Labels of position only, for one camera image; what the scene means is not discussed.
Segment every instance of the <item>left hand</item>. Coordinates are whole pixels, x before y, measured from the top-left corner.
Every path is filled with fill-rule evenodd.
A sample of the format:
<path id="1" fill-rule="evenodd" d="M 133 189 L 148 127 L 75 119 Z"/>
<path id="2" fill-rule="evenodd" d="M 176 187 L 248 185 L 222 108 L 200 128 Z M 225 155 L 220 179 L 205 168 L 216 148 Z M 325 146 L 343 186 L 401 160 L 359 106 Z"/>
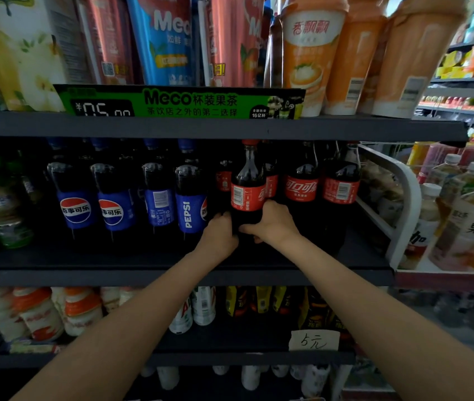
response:
<path id="1" fill-rule="evenodd" d="M 232 217 L 229 211 L 224 215 L 216 214 L 204 229 L 195 252 L 213 258 L 218 265 L 239 246 L 239 239 L 232 235 Z"/>

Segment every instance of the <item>blue label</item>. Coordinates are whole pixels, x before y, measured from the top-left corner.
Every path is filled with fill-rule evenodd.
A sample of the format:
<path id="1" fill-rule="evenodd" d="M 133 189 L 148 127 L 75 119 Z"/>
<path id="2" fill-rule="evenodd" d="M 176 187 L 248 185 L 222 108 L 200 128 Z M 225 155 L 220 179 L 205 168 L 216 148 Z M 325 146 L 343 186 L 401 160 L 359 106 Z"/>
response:
<path id="1" fill-rule="evenodd" d="M 146 211 L 150 223 L 154 227 L 161 227 L 174 222 L 174 193 L 172 190 L 146 190 Z"/>
<path id="2" fill-rule="evenodd" d="M 57 198 L 68 228 L 86 228 L 97 221 L 96 199 L 88 191 L 58 191 Z"/>
<path id="3" fill-rule="evenodd" d="M 123 231 L 136 223 L 133 199 L 129 190 L 112 194 L 98 193 L 105 226 L 110 231 Z"/>
<path id="4" fill-rule="evenodd" d="M 191 85 L 190 0 L 127 0 L 146 84 Z"/>
<path id="5" fill-rule="evenodd" d="M 207 225 L 206 195 L 175 195 L 178 209 L 178 224 L 182 232 L 195 234 Z"/>

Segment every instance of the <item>green price tag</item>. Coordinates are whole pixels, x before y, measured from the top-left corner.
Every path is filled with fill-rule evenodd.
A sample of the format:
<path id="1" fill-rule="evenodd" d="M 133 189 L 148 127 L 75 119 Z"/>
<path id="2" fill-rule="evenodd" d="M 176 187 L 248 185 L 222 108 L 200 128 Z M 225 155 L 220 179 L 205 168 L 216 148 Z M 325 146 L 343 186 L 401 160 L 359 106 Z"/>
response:
<path id="1" fill-rule="evenodd" d="M 54 84 L 78 116 L 298 119 L 303 89 Z"/>

